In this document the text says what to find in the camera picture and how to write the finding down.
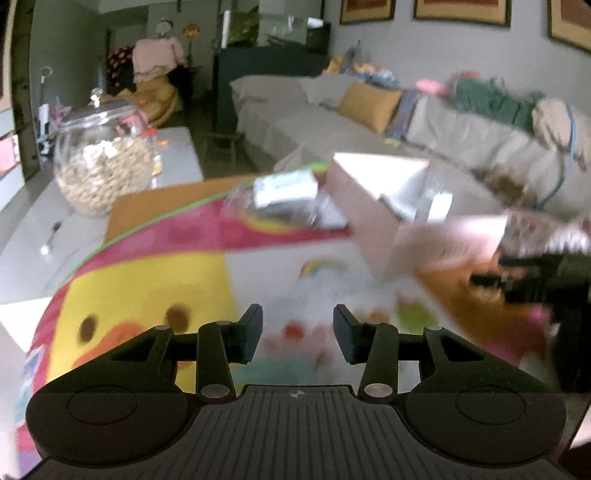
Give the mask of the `clear plastic bag with items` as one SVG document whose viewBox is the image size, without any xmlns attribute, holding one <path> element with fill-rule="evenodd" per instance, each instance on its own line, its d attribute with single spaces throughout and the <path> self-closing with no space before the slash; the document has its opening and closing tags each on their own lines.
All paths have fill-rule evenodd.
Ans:
<svg viewBox="0 0 591 480">
<path fill-rule="evenodd" d="M 221 214 L 259 226 L 327 231 L 348 226 L 346 216 L 311 169 L 276 173 L 240 184 L 224 200 Z"/>
</svg>

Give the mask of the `pink patterned blanket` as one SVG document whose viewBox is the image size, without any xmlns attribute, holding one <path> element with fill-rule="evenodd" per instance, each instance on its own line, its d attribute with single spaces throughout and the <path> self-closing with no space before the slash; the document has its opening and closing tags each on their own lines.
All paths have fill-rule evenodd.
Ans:
<svg viewBox="0 0 591 480">
<path fill-rule="evenodd" d="M 534 210 L 510 209 L 504 236 L 503 254 L 533 257 L 543 254 L 589 254 L 590 232 L 577 223 L 566 223 Z"/>
</svg>

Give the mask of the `colourful cartoon play mat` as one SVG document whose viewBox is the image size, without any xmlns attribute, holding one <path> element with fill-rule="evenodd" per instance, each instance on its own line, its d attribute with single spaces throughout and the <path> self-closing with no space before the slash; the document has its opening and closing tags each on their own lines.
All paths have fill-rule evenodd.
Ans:
<svg viewBox="0 0 591 480">
<path fill-rule="evenodd" d="M 21 440 L 32 479 L 560 479 L 564 406 L 518 358 L 541 342 L 409 319 L 349 227 L 259 226 L 216 196 L 120 236 L 56 293 L 35 333 Z M 197 332 L 263 307 L 235 399 L 197 394 Z M 398 394 L 356 397 L 335 306 L 400 334 Z"/>
</svg>

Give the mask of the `pink open cardboard box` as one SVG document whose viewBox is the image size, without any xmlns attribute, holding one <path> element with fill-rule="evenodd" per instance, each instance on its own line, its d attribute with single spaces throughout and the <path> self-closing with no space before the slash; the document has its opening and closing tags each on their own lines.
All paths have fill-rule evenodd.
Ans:
<svg viewBox="0 0 591 480">
<path fill-rule="evenodd" d="M 353 241 L 379 279 L 492 259 L 508 215 L 464 214 L 427 159 L 338 152 L 325 189 L 346 217 Z"/>
</svg>

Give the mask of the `beige rolled blanket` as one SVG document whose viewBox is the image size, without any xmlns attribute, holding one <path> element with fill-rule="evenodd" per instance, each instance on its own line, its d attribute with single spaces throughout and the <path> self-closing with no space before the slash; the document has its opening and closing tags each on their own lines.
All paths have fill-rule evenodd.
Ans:
<svg viewBox="0 0 591 480">
<path fill-rule="evenodd" d="M 535 137 L 549 150 L 569 154 L 574 144 L 574 160 L 582 171 L 590 168 L 590 117 L 564 101 L 539 100 L 532 111 Z"/>
</svg>

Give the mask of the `glass jar of snacks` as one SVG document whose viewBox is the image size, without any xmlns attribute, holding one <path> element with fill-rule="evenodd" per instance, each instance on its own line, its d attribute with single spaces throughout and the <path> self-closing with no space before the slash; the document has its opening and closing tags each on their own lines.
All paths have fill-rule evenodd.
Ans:
<svg viewBox="0 0 591 480">
<path fill-rule="evenodd" d="M 89 104 L 58 126 L 53 167 L 60 192 L 80 214 L 109 214 L 119 197 L 150 186 L 153 137 L 135 104 L 93 89 Z"/>
</svg>

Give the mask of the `yellow cushion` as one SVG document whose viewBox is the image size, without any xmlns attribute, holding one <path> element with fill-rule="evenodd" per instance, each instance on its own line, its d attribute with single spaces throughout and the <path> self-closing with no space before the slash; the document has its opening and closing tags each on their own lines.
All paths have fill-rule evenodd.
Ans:
<svg viewBox="0 0 591 480">
<path fill-rule="evenodd" d="M 338 113 L 381 135 L 393 120 L 402 95 L 401 90 L 387 90 L 355 82 L 346 90 Z"/>
</svg>

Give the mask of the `grey covered sofa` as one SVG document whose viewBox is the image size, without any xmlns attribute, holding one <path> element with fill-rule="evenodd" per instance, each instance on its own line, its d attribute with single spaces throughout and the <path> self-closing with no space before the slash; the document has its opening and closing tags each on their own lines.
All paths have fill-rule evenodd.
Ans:
<svg viewBox="0 0 591 480">
<path fill-rule="evenodd" d="M 238 133 L 263 171 L 328 163 L 336 152 L 419 156 L 444 176 L 457 176 L 478 195 L 480 176 L 503 167 L 524 182 L 533 198 L 549 194 L 564 157 L 531 135 L 485 117 L 454 110 L 433 95 L 406 91 L 410 112 L 394 111 L 382 134 L 342 117 L 338 104 L 356 78 L 250 75 L 229 84 Z"/>
</svg>

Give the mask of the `yellow rocking toy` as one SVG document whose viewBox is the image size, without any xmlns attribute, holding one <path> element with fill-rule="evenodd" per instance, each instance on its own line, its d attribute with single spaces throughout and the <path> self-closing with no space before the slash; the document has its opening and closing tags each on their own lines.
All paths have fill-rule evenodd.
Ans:
<svg viewBox="0 0 591 480">
<path fill-rule="evenodd" d="M 178 91 L 167 75 L 139 82 L 134 92 L 124 89 L 117 97 L 136 104 L 153 127 L 161 126 L 170 118 L 179 99 Z"/>
</svg>

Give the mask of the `framed red picture right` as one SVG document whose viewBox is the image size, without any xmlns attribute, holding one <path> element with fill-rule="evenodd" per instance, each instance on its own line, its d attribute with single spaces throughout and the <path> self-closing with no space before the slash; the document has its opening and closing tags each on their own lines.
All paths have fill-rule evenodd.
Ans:
<svg viewBox="0 0 591 480">
<path fill-rule="evenodd" d="M 550 39 L 587 53 L 591 50 L 591 7 L 584 0 L 548 1 Z"/>
</svg>

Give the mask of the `framed red picture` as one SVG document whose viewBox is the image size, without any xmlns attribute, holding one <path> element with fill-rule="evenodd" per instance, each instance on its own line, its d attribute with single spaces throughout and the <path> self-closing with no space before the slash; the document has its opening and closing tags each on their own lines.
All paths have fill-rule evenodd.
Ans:
<svg viewBox="0 0 591 480">
<path fill-rule="evenodd" d="M 508 28 L 511 2 L 507 0 L 416 0 L 416 20 L 481 23 Z"/>
<path fill-rule="evenodd" d="M 584 0 L 548 1 L 550 39 L 587 53 L 591 50 L 591 7 Z"/>
<path fill-rule="evenodd" d="M 395 8 L 394 0 L 342 0 L 339 24 L 393 20 Z"/>
</svg>

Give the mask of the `framed red picture centre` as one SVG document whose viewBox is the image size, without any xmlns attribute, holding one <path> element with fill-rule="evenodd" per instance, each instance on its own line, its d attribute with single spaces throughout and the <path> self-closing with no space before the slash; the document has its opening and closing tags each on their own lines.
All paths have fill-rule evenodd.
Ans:
<svg viewBox="0 0 591 480">
<path fill-rule="evenodd" d="M 507 0 L 416 0 L 416 20 L 481 23 L 508 28 L 511 2 Z"/>
</svg>

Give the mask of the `dark cabinet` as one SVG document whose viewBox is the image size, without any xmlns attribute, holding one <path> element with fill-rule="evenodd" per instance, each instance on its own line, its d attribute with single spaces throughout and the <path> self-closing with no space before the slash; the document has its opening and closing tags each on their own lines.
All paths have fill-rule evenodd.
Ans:
<svg viewBox="0 0 591 480">
<path fill-rule="evenodd" d="M 212 92 L 216 97 L 213 131 L 235 131 L 238 119 L 231 99 L 232 81 L 250 75 L 313 77 L 321 74 L 328 64 L 328 54 L 311 51 L 300 44 L 220 49 L 213 57 Z"/>
</svg>

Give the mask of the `pink clothes pile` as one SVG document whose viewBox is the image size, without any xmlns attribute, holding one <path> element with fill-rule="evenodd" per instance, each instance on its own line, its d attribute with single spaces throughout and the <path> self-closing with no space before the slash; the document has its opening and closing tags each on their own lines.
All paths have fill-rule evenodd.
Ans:
<svg viewBox="0 0 591 480">
<path fill-rule="evenodd" d="M 141 39 L 132 52 L 134 82 L 151 81 L 185 63 L 184 49 L 172 38 Z"/>
</svg>

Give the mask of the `framed red picture left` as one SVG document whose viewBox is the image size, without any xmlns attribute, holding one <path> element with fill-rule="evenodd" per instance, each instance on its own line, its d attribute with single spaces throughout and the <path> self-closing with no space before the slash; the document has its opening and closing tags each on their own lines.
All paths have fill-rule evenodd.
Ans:
<svg viewBox="0 0 591 480">
<path fill-rule="evenodd" d="M 394 0 L 342 0 L 339 24 L 393 20 L 395 8 Z"/>
</svg>

